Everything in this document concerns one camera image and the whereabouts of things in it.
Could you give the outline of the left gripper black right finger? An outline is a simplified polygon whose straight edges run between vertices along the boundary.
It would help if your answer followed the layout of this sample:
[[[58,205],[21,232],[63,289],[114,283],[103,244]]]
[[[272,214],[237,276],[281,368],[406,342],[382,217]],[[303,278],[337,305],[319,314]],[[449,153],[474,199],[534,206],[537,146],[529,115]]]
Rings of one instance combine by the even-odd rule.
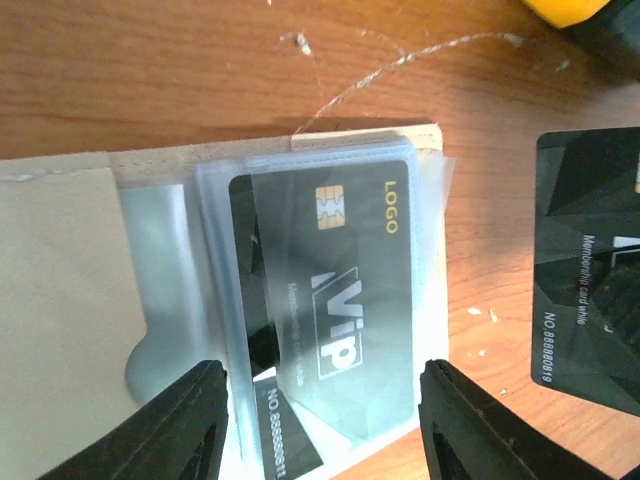
[[[598,479],[600,471],[532,428],[446,360],[420,376],[432,479]]]

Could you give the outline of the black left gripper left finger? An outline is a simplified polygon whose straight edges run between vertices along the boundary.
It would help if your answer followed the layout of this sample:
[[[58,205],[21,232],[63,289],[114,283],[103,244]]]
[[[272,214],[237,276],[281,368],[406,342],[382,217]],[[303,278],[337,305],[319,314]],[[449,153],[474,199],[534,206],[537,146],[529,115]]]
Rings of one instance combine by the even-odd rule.
[[[44,479],[216,479],[228,425],[227,373],[196,364]]]

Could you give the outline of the black VIP card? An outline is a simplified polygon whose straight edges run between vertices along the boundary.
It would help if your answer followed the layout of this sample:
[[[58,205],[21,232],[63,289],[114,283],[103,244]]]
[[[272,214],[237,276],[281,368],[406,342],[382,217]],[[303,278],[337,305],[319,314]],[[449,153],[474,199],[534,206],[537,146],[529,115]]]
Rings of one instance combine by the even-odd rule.
[[[531,378],[639,413],[639,130],[536,145]]]
[[[399,158],[230,182],[268,479],[300,478],[413,417],[409,193]]]

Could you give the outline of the beige card holder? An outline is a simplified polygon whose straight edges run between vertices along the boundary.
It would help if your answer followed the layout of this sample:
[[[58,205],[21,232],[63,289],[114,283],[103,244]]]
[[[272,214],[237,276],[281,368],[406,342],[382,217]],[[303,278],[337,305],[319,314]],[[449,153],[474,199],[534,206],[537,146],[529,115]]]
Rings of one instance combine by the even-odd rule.
[[[419,375],[448,354],[444,210],[452,161],[434,124],[1,164],[1,475],[42,476],[204,360],[227,373],[220,479],[268,479],[237,268],[240,175],[399,158],[409,166],[414,414],[297,479],[327,479],[419,425]]]

